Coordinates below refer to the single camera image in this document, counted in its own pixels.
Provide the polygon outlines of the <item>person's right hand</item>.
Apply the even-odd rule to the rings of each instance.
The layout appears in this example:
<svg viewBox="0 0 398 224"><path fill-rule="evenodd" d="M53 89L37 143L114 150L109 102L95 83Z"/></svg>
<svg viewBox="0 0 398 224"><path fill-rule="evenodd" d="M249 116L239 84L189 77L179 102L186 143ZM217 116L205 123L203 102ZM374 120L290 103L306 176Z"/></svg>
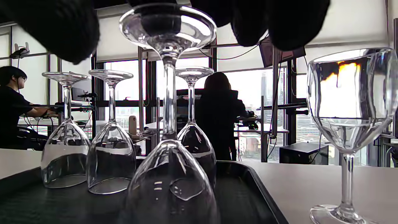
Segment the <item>person's right hand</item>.
<svg viewBox="0 0 398 224"><path fill-rule="evenodd" d="M1 23L15 22L49 52L74 65L94 53L100 38L95 9L159 0L2 0ZM320 32L330 0L192 0L217 27L231 24L237 43L254 46L269 32L279 50L303 47Z"/></svg>

